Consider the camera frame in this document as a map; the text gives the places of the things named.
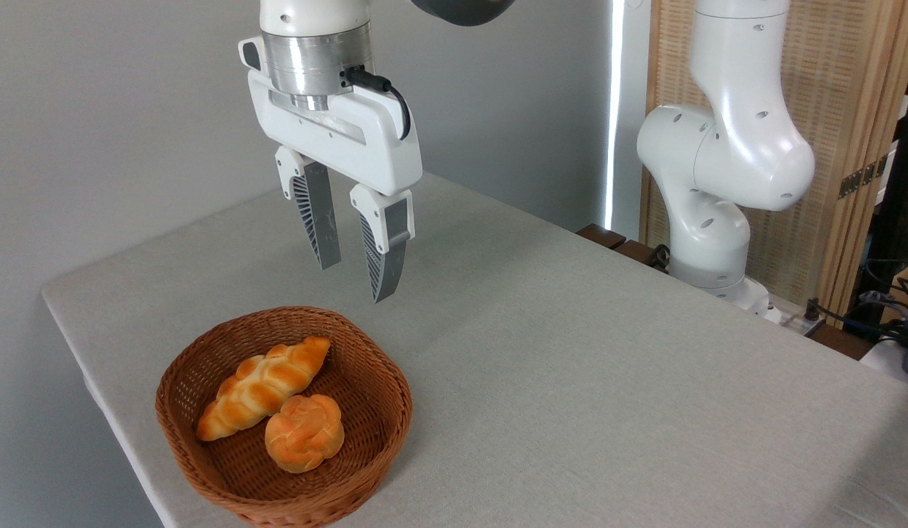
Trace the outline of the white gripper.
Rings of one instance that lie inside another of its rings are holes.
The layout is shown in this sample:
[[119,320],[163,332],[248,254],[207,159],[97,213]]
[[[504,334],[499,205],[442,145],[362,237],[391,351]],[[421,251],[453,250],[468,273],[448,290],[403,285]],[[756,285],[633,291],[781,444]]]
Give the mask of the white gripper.
[[281,145],[275,160],[282,193],[299,207],[318,264],[326,270],[341,261],[329,167],[358,183],[350,198],[360,217],[371,296],[375,303],[390,297],[414,238],[413,194],[406,189],[422,177],[416,126],[404,125],[410,114],[393,94],[361,86],[327,96],[326,110],[304,109],[273,87],[259,37],[241,40],[239,57],[249,70],[257,122]]

